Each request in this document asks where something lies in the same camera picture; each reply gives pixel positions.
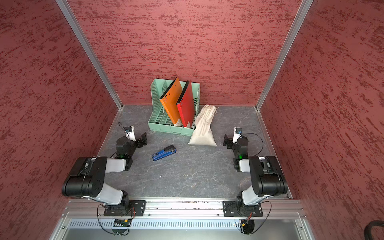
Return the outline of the beige cloth drawstring bag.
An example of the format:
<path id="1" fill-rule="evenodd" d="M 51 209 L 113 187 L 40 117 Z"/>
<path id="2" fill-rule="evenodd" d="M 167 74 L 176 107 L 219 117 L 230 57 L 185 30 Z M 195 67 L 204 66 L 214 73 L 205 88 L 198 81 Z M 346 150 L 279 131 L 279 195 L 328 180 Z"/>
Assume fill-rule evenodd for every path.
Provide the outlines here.
<path id="1" fill-rule="evenodd" d="M 217 108 L 212 105 L 205 105 L 195 120 L 195 130 L 189 141 L 189 145 L 202 145 L 202 146 L 217 146 L 213 132 L 211 130 L 211 123 Z"/>

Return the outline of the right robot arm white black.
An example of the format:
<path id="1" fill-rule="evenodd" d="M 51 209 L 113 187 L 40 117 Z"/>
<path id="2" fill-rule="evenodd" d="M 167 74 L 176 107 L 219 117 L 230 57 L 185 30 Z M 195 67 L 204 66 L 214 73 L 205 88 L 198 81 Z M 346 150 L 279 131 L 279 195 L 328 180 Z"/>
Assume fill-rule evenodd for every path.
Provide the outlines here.
<path id="1" fill-rule="evenodd" d="M 249 156 L 248 139 L 234 133 L 232 138 L 224 136 L 223 145 L 234 152 L 234 168 L 237 172 L 249 173 L 251 186 L 241 191 L 235 201 L 224 201 L 226 217 L 262 216 L 261 202 L 271 197 L 285 195 L 288 184 L 274 156 Z"/>

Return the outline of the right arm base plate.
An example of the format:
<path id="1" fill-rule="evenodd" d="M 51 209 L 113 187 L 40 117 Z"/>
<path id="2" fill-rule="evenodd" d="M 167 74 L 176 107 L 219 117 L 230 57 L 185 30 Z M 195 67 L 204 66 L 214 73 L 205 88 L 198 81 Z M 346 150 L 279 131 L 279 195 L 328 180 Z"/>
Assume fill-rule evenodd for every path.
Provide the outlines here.
<path id="1" fill-rule="evenodd" d="M 223 201 L 223 213 L 225 217 L 262 217 L 263 210 L 260 205 L 239 206 L 236 201 Z"/>

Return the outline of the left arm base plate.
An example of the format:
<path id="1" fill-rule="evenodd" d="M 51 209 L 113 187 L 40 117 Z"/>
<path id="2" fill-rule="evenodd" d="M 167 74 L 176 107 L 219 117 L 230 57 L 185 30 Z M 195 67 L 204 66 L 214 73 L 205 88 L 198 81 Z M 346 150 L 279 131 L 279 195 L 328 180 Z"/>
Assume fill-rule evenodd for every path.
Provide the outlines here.
<path id="1" fill-rule="evenodd" d="M 109 206 L 106 205 L 104 216 L 105 217 L 142 217 L 144 215 L 144 211 L 146 209 L 146 201 L 142 200 L 133 200 L 129 201 L 127 206 L 114 205 Z"/>

